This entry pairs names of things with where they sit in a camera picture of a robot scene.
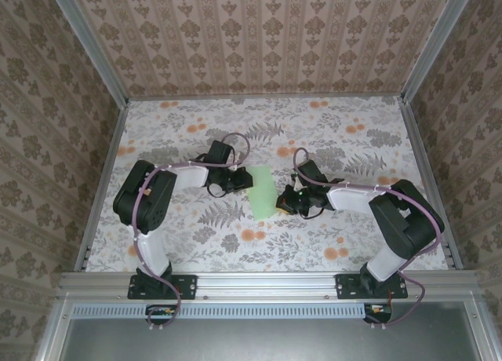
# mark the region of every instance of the green object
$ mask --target green object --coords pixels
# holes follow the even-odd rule
[[[246,167],[246,171],[253,176],[253,186],[247,189],[247,194],[254,219],[259,221],[269,218],[277,212],[277,191],[270,167]]]

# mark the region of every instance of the purple cable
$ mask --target purple cable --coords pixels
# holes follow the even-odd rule
[[[150,267],[148,267],[148,264],[145,262],[145,260],[143,258],[143,255],[141,255],[140,248],[138,246],[138,237],[140,235],[140,231],[139,231],[138,226],[137,226],[138,208],[140,207],[141,198],[143,197],[144,190],[146,190],[146,188],[148,187],[148,184],[150,183],[150,181],[152,180],[152,178],[155,176],[156,173],[158,173],[161,170],[171,169],[171,168],[188,167],[188,166],[230,167],[230,166],[240,165],[241,163],[243,163],[244,160],[248,157],[249,153],[251,152],[251,143],[249,142],[249,139],[246,136],[244,136],[242,133],[232,132],[232,133],[228,133],[221,141],[223,142],[229,136],[234,136],[234,135],[242,137],[244,139],[244,141],[246,142],[246,144],[247,144],[246,153],[244,154],[244,156],[240,160],[238,160],[237,162],[224,163],[224,164],[188,161],[188,162],[179,162],[179,163],[174,163],[172,165],[164,165],[164,166],[156,167],[155,169],[153,169],[151,171],[151,173],[148,175],[147,179],[144,180],[143,185],[141,186],[141,188],[140,188],[140,190],[138,192],[138,196],[136,197],[136,201],[134,202],[134,207],[133,207],[133,221],[132,221],[133,222],[132,226],[133,226],[133,231],[134,231],[134,238],[133,238],[134,242],[133,243],[134,243],[134,249],[136,250],[136,254],[138,256],[138,259],[140,259],[141,265],[143,266],[143,268],[145,269],[145,271],[151,277],[153,277],[154,279],[158,280],[159,282],[161,282],[163,284],[166,284],[175,293],[175,295],[176,295],[176,310],[174,311],[173,316],[166,323],[164,323],[163,326],[168,326],[169,324],[171,324],[173,322],[173,320],[176,318],[176,316],[178,315],[178,313],[180,312],[180,308],[181,308],[181,296],[180,296],[180,293],[178,292],[178,290],[173,286],[173,284],[171,284],[169,281],[163,279],[159,275],[156,275],[150,269]],[[151,322],[151,315],[149,315],[147,317],[147,321],[148,321],[148,324],[151,326],[151,328],[153,328],[154,324]]]
[[[432,226],[433,226],[433,228],[435,230],[435,233],[436,233],[436,239],[435,239],[434,243],[432,245],[430,245],[429,247],[426,247],[425,249],[421,250],[417,255],[415,255],[415,257],[411,258],[409,261],[407,261],[405,264],[403,264],[401,266],[401,268],[399,269],[399,271],[398,271],[398,274],[404,280],[407,280],[407,281],[409,281],[412,284],[418,285],[422,289],[421,295],[419,296],[419,298],[415,302],[415,304],[411,307],[411,309],[405,315],[403,315],[402,317],[400,317],[400,318],[398,318],[396,320],[393,320],[392,322],[389,322],[389,323],[385,324],[385,326],[392,326],[393,324],[397,324],[397,323],[401,322],[404,318],[406,318],[409,314],[411,314],[412,311],[415,310],[415,308],[417,308],[417,306],[419,305],[419,303],[424,299],[424,295],[425,295],[425,287],[421,283],[419,283],[419,282],[417,282],[417,281],[415,281],[415,280],[413,280],[413,279],[411,279],[409,277],[406,277],[402,273],[402,270],[404,268],[408,267],[415,260],[416,257],[418,257],[420,255],[423,255],[425,253],[428,253],[429,251],[435,249],[438,246],[438,244],[441,242],[441,237],[442,237],[441,230],[439,229],[438,223],[433,218],[433,216],[421,204],[419,204],[416,200],[413,200],[409,196],[403,195],[401,192],[394,191],[394,190],[392,190],[390,188],[380,187],[378,185],[377,186],[367,186],[367,185],[363,185],[363,184],[350,184],[350,183],[347,183],[347,184],[341,184],[341,183],[322,183],[322,182],[317,182],[316,180],[310,179],[309,177],[307,177],[306,175],[304,175],[300,171],[300,169],[298,169],[298,164],[296,163],[296,156],[298,155],[299,151],[303,151],[305,153],[305,155],[306,155],[306,158],[308,159],[308,151],[307,151],[307,149],[305,149],[305,148],[298,148],[298,149],[295,150],[295,153],[293,155],[293,166],[294,166],[295,171],[298,173],[298,175],[300,175],[302,178],[304,178],[307,182],[310,182],[312,184],[317,184],[319,186],[325,186],[325,187],[339,187],[339,188],[352,187],[352,188],[359,188],[359,189],[363,189],[363,190],[375,190],[375,191],[387,192],[387,193],[392,194],[394,196],[397,196],[398,198],[400,198],[402,200],[405,200],[405,201],[409,202],[411,205],[415,206],[431,222],[431,224],[432,224]]]

